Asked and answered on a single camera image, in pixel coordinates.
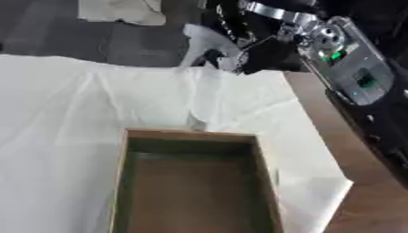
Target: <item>white fabric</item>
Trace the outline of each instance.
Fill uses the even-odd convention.
[[[285,232],[322,232],[351,182],[282,73],[0,56],[1,232],[106,233],[124,129],[186,129],[209,76],[220,78],[209,129],[257,133]]]
[[[78,17],[88,21],[116,21],[136,25],[164,25],[161,0],[79,0]]]

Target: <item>wooden frame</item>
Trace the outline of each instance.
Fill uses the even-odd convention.
[[[136,224],[134,222],[138,222],[139,218],[136,220],[128,221],[130,219],[130,213],[135,212],[136,210],[130,210],[134,204],[131,202],[133,201],[135,191],[132,191],[135,186],[140,186],[140,180],[134,184],[134,176],[137,173],[135,172],[134,166],[135,161],[140,164],[140,161],[145,161],[143,157],[155,157],[152,161],[159,161],[160,159],[164,159],[163,161],[177,161],[183,160],[185,161],[195,161],[195,165],[197,165],[197,161],[201,161],[200,159],[204,159],[206,161],[214,161],[210,162],[215,165],[215,167],[223,167],[227,165],[230,167],[230,164],[234,164],[234,166],[239,167],[239,171],[243,174],[240,177],[243,177],[242,180],[249,180],[242,182],[242,196],[245,197],[245,201],[241,201],[242,206],[248,211],[244,214],[245,216],[249,217],[248,226],[250,226],[250,230],[244,230],[243,225],[240,223],[242,218],[238,218],[237,220],[233,220],[233,217],[229,218],[229,213],[239,212],[239,211],[230,211],[224,213],[222,216],[218,218],[227,219],[222,221],[220,225],[222,226],[215,226],[216,224],[208,224],[206,225],[206,229],[203,232],[213,232],[213,233],[227,233],[227,232],[237,232],[238,228],[240,232],[253,232],[253,233],[281,233],[283,232],[281,226],[281,218],[278,211],[276,198],[274,196],[273,188],[271,186],[268,170],[265,165],[265,161],[263,156],[260,152],[259,144],[257,138],[253,135],[237,135],[237,134],[225,134],[225,133],[205,133],[205,132],[185,132],[185,131],[172,131],[172,130],[139,130],[139,129],[129,129],[124,135],[124,143],[122,147],[122,152],[119,159],[119,168],[117,170],[117,180],[116,180],[116,190],[114,200],[112,202],[111,210],[110,210],[110,220],[109,220],[109,233],[126,233],[126,232],[137,232],[137,233],[154,233],[154,230],[150,230],[153,228],[150,226],[142,227],[140,225],[143,224]],[[228,176],[238,177],[236,175],[231,175],[234,172],[228,173],[227,168],[223,169],[214,169],[218,170],[220,174],[227,174]],[[178,171],[176,169],[172,169],[170,171],[170,175],[174,176],[175,173]],[[210,172],[204,172],[205,176],[211,176]],[[230,191],[225,189],[223,186],[218,186],[222,190],[226,190],[226,193],[229,193],[232,196],[240,196],[235,195],[236,191]],[[153,196],[160,196],[161,192],[158,194],[153,193]],[[195,192],[198,195],[198,199],[203,198],[204,196],[201,195],[199,192]],[[222,198],[219,198],[220,207],[224,205],[227,208],[234,206],[229,198],[224,199],[222,203],[220,202]],[[139,204],[136,205],[136,208],[141,208],[141,203],[145,201],[140,201]],[[148,203],[143,208],[156,206],[150,200],[146,200]],[[222,209],[215,210],[214,208],[209,208],[207,215],[203,216],[210,216],[217,214],[218,212],[222,212]],[[137,225],[137,230],[128,230],[130,225]],[[186,225],[190,224],[191,226],[199,226],[200,228],[203,227],[201,224],[192,224],[190,222],[186,222],[182,224],[183,228],[187,228]],[[169,232],[186,232],[186,231],[169,231]]]

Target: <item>brown wooden surface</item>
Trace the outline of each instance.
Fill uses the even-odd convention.
[[[129,233],[253,233],[237,163],[147,159],[136,163]]]
[[[408,232],[408,191],[354,135],[317,77],[290,73],[287,78],[344,174],[355,182],[325,232]]]

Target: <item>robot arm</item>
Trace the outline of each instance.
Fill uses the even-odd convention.
[[[248,34],[249,40],[239,45],[242,42],[231,36],[234,32],[228,22],[222,22],[239,50],[232,59],[226,58],[235,64],[231,71],[245,72],[248,58],[242,58],[267,41],[293,47],[302,63],[327,86],[328,98],[362,141],[408,187],[408,72],[390,63],[350,18],[326,18],[262,2],[244,2],[240,11],[269,18],[278,26],[255,41]],[[268,59],[257,58],[256,53],[251,56],[255,62]],[[273,56],[271,62],[280,58]]]

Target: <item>wrinkled white sheet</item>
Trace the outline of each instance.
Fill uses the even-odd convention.
[[[201,78],[219,78],[210,102]],[[281,72],[0,56],[0,82],[2,233],[107,232],[124,129],[188,129],[197,103],[209,130],[259,135],[285,232],[322,232],[351,186]]]
[[[135,25],[164,25],[161,0],[78,0],[78,18],[87,21],[121,19]]]

